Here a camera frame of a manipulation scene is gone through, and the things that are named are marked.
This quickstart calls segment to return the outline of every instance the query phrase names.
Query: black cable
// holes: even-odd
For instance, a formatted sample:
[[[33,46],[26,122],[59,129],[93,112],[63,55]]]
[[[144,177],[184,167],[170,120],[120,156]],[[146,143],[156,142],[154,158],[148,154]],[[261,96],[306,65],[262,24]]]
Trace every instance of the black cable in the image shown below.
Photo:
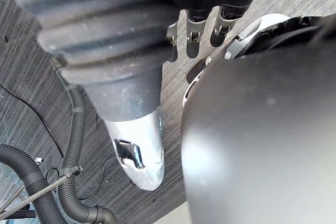
[[[59,178],[59,171],[58,171],[58,169],[57,168],[51,168],[51,169],[49,169],[48,171],[47,171],[47,173],[46,173],[46,181],[48,181],[48,174],[52,171],[52,170],[55,170],[56,172],[57,172],[57,179]]]
[[[46,123],[44,122],[42,116],[33,108],[33,106],[31,106],[28,102],[26,102],[25,100],[21,99],[20,97],[16,96],[15,94],[13,94],[12,92],[10,92],[8,89],[6,89],[4,86],[2,86],[0,84],[0,87],[5,90],[8,94],[10,94],[11,96],[15,97],[17,100],[21,101],[22,103],[24,103],[25,105],[27,105],[37,116],[38,118],[41,120],[41,123],[43,124],[44,128],[47,130],[49,136],[51,137],[51,139],[53,140],[54,144],[56,145],[56,147],[58,148],[59,154],[61,155],[61,157],[63,158],[63,153],[61,148],[59,147],[59,145],[57,144],[54,136],[52,135],[52,133],[50,132],[48,126],[46,125]]]
[[[110,159],[108,159],[108,160],[105,161],[105,164],[104,164],[104,167],[103,167],[103,172],[102,172],[102,174],[101,174],[101,179],[100,179],[100,183],[99,183],[98,188],[97,188],[95,191],[93,191],[90,195],[88,195],[87,197],[85,197],[85,198],[79,198],[80,200],[88,200],[88,199],[92,198],[94,195],[97,194],[97,192],[99,191],[101,185],[103,184],[106,164],[107,164],[110,160],[112,160],[112,159],[113,159],[113,158],[110,158]]]

